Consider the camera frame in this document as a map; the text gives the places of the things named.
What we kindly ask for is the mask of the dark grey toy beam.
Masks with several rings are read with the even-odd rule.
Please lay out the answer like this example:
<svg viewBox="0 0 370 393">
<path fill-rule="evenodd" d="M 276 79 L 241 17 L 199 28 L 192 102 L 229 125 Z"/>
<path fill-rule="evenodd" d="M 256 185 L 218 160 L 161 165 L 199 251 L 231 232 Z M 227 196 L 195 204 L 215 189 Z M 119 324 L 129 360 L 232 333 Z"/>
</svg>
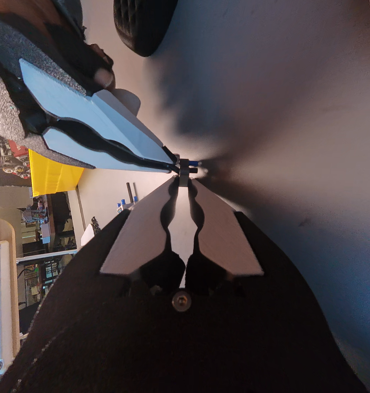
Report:
<svg viewBox="0 0 370 393">
<path fill-rule="evenodd" d="M 187 187 L 189 176 L 198 173 L 199 161 L 179 160 L 179 187 Z"/>
</svg>

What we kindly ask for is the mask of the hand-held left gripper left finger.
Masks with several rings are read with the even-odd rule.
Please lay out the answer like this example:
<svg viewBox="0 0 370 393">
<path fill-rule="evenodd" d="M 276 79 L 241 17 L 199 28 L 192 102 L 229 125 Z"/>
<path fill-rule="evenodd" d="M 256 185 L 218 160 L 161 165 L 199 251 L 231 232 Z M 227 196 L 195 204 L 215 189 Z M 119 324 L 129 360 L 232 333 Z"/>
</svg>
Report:
<svg viewBox="0 0 370 393">
<path fill-rule="evenodd" d="M 168 229 L 176 213 L 178 189 L 179 177 L 173 176 L 129 210 L 101 274 L 130 276 L 165 252 L 178 256 Z"/>
</svg>

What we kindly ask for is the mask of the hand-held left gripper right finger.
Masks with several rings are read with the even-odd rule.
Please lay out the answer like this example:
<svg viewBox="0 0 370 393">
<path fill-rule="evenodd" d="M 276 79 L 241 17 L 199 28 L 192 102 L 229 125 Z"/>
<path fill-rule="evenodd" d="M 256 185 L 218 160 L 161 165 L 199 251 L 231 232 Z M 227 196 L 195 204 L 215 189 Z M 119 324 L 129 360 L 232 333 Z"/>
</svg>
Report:
<svg viewBox="0 0 370 393">
<path fill-rule="evenodd" d="M 263 276 L 235 210 L 197 179 L 189 179 L 188 197 L 200 253 L 233 276 Z"/>
</svg>

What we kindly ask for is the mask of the person's right forearm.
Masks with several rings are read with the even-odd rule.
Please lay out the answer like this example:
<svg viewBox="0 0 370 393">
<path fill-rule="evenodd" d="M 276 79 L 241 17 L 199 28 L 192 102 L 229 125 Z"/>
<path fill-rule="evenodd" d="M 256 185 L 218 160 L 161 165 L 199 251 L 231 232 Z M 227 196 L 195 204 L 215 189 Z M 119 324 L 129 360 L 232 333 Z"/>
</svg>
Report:
<svg viewBox="0 0 370 393">
<path fill-rule="evenodd" d="M 134 53 L 151 56 L 163 41 L 177 4 L 177 0 L 114 0 L 118 36 Z"/>
</svg>

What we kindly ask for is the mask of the white wooden furniture panel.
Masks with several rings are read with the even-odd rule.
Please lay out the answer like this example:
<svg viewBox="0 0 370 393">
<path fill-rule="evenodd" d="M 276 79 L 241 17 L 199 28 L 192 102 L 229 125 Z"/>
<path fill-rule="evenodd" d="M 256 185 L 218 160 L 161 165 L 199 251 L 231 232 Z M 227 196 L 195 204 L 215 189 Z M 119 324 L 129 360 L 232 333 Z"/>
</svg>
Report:
<svg viewBox="0 0 370 393">
<path fill-rule="evenodd" d="M 16 239 L 11 224 L 0 219 L 0 378 L 20 350 Z"/>
</svg>

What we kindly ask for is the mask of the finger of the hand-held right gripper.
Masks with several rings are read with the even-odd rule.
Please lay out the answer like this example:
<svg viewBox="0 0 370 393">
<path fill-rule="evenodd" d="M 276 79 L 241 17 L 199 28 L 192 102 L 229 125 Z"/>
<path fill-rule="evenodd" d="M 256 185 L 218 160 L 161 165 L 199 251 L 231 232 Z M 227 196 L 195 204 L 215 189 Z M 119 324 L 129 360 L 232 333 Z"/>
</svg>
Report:
<svg viewBox="0 0 370 393">
<path fill-rule="evenodd" d="M 45 130 L 56 127 L 81 142 L 87 140 L 87 135 L 99 136 L 139 158 L 177 163 L 176 156 L 109 91 L 87 96 L 25 59 L 20 59 L 19 64 L 25 86 L 53 118 Z"/>
<path fill-rule="evenodd" d="M 82 161 L 97 169 L 179 173 L 179 168 L 174 164 L 139 158 L 128 149 L 99 136 L 87 135 L 87 140 L 81 142 L 63 130 L 48 127 L 43 134 L 43 139 L 50 150 Z"/>
</svg>

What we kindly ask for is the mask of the transparent toy engine block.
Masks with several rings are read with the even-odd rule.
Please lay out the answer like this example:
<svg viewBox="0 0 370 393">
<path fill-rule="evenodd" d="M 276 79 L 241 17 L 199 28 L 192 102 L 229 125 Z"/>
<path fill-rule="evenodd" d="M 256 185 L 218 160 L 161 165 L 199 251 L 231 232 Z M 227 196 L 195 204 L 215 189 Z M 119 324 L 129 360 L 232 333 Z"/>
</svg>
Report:
<svg viewBox="0 0 370 393">
<path fill-rule="evenodd" d="M 126 190 L 127 190 L 128 196 L 126 198 L 121 199 L 120 202 L 117 203 L 116 212 L 118 214 L 126 209 L 132 209 L 140 200 L 140 198 L 138 196 L 137 185 L 135 182 L 132 182 L 132 183 L 127 182 L 126 183 Z"/>
</svg>

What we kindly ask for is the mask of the white flat board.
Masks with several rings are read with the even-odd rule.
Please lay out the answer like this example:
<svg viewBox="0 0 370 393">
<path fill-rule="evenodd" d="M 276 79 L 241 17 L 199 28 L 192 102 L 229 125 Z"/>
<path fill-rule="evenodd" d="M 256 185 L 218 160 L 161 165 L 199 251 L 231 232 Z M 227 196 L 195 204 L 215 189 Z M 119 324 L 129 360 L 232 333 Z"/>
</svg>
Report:
<svg viewBox="0 0 370 393">
<path fill-rule="evenodd" d="M 84 247 L 92 238 L 94 238 L 94 235 L 95 235 L 94 228 L 93 228 L 92 224 L 90 223 L 90 224 L 88 224 L 83 235 L 81 236 L 79 248 Z"/>
</svg>

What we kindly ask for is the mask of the yellow storage bin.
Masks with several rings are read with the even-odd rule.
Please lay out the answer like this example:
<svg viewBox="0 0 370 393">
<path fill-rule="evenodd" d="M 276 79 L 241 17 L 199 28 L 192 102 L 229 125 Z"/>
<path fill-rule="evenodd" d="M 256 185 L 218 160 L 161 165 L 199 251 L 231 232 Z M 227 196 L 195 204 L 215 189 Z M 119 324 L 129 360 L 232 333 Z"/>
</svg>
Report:
<svg viewBox="0 0 370 393">
<path fill-rule="evenodd" d="M 61 164 L 29 150 L 33 197 L 76 189 L 84 168 Z"/>
</svg>

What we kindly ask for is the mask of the printed toy set box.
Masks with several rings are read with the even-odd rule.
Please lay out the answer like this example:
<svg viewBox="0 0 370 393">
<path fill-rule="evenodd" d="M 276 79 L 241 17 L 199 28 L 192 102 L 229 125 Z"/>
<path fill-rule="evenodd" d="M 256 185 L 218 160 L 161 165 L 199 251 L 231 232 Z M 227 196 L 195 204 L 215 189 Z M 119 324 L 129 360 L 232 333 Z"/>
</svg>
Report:
<svg viewBox="0 0 370 393">
<path fill-rule="evenodd" d="M 0 137 L 0 186 L 31 185 L 29 150 Z"/>
</svg>

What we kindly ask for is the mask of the white metal bar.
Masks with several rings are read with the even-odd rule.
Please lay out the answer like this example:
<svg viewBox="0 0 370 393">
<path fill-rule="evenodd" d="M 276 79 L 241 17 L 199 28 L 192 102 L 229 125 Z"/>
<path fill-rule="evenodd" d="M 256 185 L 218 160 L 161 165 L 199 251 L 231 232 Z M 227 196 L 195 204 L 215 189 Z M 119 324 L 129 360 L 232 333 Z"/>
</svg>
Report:
<svg viewBox="0 0 370 393">
<path fill-rule="evenodd" d="M 50 252 L 50 253 L 42 253 L 42 254 L 30 255 L 30 256 L 16 258 L 16 264 L 17 265 L 25 264 L 25 263 L 28 263 L 29 261 L 35 261 L 35 260 L 38 260 L 38 259 L 47 259 L 47 258 L 52 259 L 52 258 L 63 256 L 63 255 L 72 255 L 72 254 L 75 254 L 77 252 L 78 252 L 77 249 L 73 249 L 73 250 L 64 250 L 64 251 L 58 251 L 58 252 Z"/>
</svg>

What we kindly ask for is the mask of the person's right hand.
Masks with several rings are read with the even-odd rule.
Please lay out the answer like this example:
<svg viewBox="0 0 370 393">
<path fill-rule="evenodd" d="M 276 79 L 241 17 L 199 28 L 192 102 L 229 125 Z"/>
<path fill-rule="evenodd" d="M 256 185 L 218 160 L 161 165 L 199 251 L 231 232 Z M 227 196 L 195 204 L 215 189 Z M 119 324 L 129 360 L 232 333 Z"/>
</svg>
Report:
<svg viewBox="0 0 370 393">
<path fill-rule="evenodd" d="M 115 90 L 115 74 L 113 72 L 113 64 L 111 57 L 109 57 L 102 48 L 100 48 L 96 43 L 90 44 L 89 47 L 105 62 L 109 65 L 109 70 L 105 68 L 99 68 L 95 75 L 94 81 L 97 82 L 104 89 L 109 92 L 113 92 Z"/>
</svg>

